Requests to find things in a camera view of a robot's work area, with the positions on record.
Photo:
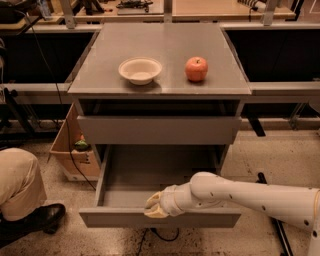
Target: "bottle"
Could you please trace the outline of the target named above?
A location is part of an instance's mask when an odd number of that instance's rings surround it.
[[[44,20],[52,20],[51,11],[49,9],[47,0],[38,0],[41,15]]]

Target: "apple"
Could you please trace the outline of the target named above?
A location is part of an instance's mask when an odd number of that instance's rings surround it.
[[[184,70],[190,81],[201,82],[208,73],[208,63],[202,57],[192,57],[186,62]]]

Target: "white bowl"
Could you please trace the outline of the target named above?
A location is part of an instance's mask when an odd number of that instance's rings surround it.
[[[151,58],[132,58],[122,62],[119,73],[135,85],[145,85],[160,74],[162,65]]]

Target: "person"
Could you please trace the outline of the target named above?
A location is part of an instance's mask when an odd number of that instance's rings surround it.
[[[65,206],[44,206],[46,199],[38,159],[19,148],[0,151],[0,240],[57,227]]]

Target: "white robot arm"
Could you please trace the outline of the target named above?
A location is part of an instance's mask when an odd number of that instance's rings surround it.
[[[178,216],[231,201],[309,231],[308,256],[316,256],[320,252],[319,196],[320,190],[315,188],[237,182],[199,172],[190,182],[169,186],[150,197],[145,215],[150,218]]]

